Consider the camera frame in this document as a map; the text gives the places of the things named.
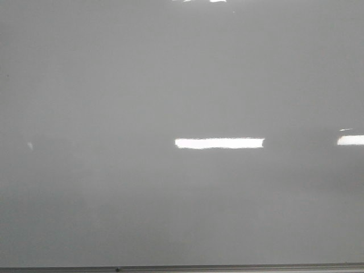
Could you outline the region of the white glossy whiteboard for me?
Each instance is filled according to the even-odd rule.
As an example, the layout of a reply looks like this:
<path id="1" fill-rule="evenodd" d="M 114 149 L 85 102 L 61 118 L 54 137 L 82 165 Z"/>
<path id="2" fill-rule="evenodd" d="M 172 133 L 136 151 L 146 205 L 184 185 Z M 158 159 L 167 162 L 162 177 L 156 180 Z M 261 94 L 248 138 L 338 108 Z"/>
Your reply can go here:
<path id="1" fill-rule="evenodd" d="M 2 1 L 1 266 L 363 261 L 362 1 Z"/>

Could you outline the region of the grey aluminium whiteboard frame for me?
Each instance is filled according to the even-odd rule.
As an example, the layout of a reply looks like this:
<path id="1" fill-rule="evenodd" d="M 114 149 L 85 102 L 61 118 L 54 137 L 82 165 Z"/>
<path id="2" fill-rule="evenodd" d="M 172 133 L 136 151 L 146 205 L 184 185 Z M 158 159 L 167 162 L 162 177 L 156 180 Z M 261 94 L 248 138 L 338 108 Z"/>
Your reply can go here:
<path id="1" fill-rule="evenodd" d="M 1 272 L 363 272 L 363 263 L 2 267 Z"/>

